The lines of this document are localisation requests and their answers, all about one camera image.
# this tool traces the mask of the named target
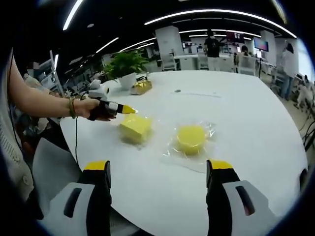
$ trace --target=square yellow sponge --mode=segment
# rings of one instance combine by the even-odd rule
[[[137,114],[126,115],[120,124],[120,133],[124,140],[134,144],[140,144],[149,138],[152,120]]]

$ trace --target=white flower pot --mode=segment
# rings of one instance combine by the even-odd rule
[[[118,78],[118,80],[122,85],[123,90],[129,90],[137,82],[136,73],[125,75],[121,78]]]

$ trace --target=green plant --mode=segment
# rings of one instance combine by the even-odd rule
[[[104,71],[111,79],[116,79],[134,72],[145,71],[144,64],[147,62],[148,60],[142,57],[138,51],[118,53],[105,66]]]

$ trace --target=gold object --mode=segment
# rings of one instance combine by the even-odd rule
[[[131,88],[132,95],[142,95],[146,91],[152,89],[152,83],[149,80],[138,81]]]

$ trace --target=potted plant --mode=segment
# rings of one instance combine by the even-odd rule
[[[118,53],[104,71],[111,79],[118,79],[122,88],[128,90],[137,82],[136,74],[146,70],[144,64],[147,62],[139,51]]]

